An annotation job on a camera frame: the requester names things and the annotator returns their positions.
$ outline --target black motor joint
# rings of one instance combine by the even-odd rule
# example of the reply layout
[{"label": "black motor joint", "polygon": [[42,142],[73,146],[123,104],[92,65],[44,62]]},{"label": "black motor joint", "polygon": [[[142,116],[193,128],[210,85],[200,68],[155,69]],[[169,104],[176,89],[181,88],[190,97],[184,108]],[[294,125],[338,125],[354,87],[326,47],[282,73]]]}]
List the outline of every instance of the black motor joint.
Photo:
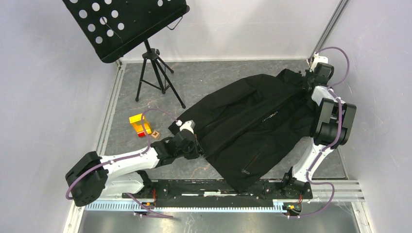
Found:
[{"label": "black motor joint", "polygon": [[312,190],[309,182],[297,180],[292,175],[293,167],[285,173],[282,179],[282,194],[288,199],[298,199],[300,195],[306,199],[312,199]]},{"label": "black motor joint", "polygon": [[316,86],[327,86],[327,82],[332,78],[335,68],[332,65],[319,62],[314,71],[305,70],[303,89],[308,93]]},{"label": "black motor joint", "polygon": [[171,164],[180,157],[196,159],[202,154],[196,136],[189,130],[179,131],[174,137],[153,142],[151,146],[156,150],[160,160],[156,167]]}]

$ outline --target yellow block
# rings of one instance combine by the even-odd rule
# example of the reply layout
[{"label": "yellow block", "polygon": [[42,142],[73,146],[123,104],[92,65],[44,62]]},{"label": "yellow block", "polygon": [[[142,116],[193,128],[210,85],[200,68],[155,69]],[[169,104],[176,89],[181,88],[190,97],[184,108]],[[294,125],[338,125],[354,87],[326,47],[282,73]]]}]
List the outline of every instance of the yellow block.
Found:
[{"label": "yellow block", "polygon": [[133,123],[140,124],[140,120],[141,120],[141,114],[129,117],[130,124],[133,124]]},{"label": "yellow block", "polygon": [[[143,127],[141,125],[141,116],[142,114],[138,114],[138,115],[129,117],[130,124],[133,126],[133,128],[135,129],[137,133],[143,132]],[[144,128],[146,129],[147,134],[151,134],[152,129],[150,128],[149,122],[146,121],[145,117],[143,117],[143,121],[144,121]]]},{"label": "yellow block", "polygon": [[[143,132],[143,127],[142,125],[137,125],[136,123],[132,124],[133,128],[136,130],[137,133]],[[144,123],[144,128],[146,129],[147,134],[152,133],[152,129],[150,129],[149,123]]]}]

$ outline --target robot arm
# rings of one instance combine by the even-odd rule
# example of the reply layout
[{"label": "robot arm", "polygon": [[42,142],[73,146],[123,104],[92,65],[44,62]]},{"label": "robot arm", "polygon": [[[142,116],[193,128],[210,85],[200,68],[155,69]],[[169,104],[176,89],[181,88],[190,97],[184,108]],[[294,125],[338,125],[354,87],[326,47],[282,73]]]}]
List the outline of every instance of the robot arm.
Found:
[{"label": "robot arm", "polygon": [[143,169],[171,164],[176,158],[199,157],[200,147],[193,134],[193,121],[187,121],[173,138],[165,138],[146,148],[119,154],[98,156],[87,153],[66,174],[69,186],[91,167],[105,164],[84,176],[71,190],[76,206],[84,206],[98,198],[113,197],[122,193],[137,193],[151,181]]},{"label": "robot arm", "polygon": [[335,145],[325,149],[337,137],[338,133],[338,101],[332,89],[328,89],[327,81],[333,75],[333,67],[326,59],[314,62],[306,73],[305,89],[311,93],[312,100],[318,106],[310,133],[311,144],[299,162],[291,167],[282,179],[282,193],[288,197],[296,197],[310,190],[310,180],[322,161],[339,145],[344,145],[350,136],[356,106],[341,100],[342,127]]}]

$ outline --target jacket pocket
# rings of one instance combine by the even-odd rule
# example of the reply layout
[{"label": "jacket pocket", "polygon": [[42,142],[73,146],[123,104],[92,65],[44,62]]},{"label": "jacket pocket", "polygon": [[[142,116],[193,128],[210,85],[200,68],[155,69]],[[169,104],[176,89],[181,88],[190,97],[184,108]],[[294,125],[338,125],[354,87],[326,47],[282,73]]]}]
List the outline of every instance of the jacket pocket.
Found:
[{"label": "jacket pocket", "polygon": [[246,164],[246,166],[242,169],[242,173],[246,175],[250,175],[250,169],[252,168],[253,164],[258,160],[260,154],[265,150],[266,144],[264,144],[257,152],[252,156],[250,161]]}]

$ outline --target tripod leg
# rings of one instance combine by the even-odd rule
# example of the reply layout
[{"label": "tripod leg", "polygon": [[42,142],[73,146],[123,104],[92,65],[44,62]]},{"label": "tripod leg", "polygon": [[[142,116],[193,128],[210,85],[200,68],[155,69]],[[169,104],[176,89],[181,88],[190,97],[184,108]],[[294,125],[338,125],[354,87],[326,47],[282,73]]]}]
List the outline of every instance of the tripod leg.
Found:
[{"label": "tripod leg", "polygon": [[166,92],[166,90],[163,87],[162,79],[160,78],[159,70],[157,69],[157,66],[156,66],[156,65],[159,64],[159,62],[156,59],[155,60],[150,60],[150,61],[152,62],[154,73],[156,75],[157,81],[159,82],[160,90],[162,91],[162,94],[164,94]]},{"label": "tripod leg", "polygon": [[[156,65],[159,67],[159,69],[160,69],[160,72],[163,74],[163,73],[165,73],[164,71],[164,69],[162,68],[162,66],[159,64],[159,62],[156,62]],[[164,87],[165,87],[165,92],[167,91],[167,89],[170,87],[169,85],[167,85],[166,84],[166,78],[165,78],[165,81],[164,81]]]},{"label": "tripod leg", "polygon": [[170,71],[170,73],[174,73],[174,71],[172,70],[172,68],[170,68],[160,57],[157,57],[159,59],[159,61]]},{"label": "tripod leg", "polygon": [[169,83],[170,88],[172,89],[173,93],[176,95],[177,99],[179,100],[180,104],[182,105],[182,108],[186,108],[186,105],[183,103],[183,101],[180,98],[179,94],[177,93],[176,89],[174,88],[174,86],[170,82],[169,78],[167,77],[166,72],[163,69],[160,69],[160,71],[165,76],[166,81]]},{"label": "tripod leg", "polygon": [[139,101],[141,83],[143,82],[143,75],[144,75],[144,69],[146,68],[146,62],[147,62],[147,59],[144,59],[143,66],[142,66],[142,72],[141,72],[140,80],[139,80],[139,87],[137,88],[137,94],[136,94],[136,99],[135,99],[136,102]]}]

